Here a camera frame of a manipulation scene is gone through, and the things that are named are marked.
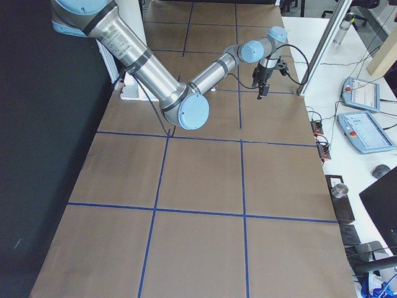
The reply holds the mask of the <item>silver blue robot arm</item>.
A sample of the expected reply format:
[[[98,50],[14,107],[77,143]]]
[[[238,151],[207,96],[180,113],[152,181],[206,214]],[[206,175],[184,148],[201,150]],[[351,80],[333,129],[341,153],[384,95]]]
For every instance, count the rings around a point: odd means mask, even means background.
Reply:
[[[154,53],[120,17],[116,1],[52,1],[55,30],[66,27],[67,34],[98,40],[159,100],[164,118],[185,130],[196,130],[208,120],[210,106],[204,94],[240,63],[270,61],[280,56],[287,32],[271,27],[267,36],[228,47],[191,82],[172,77]]]

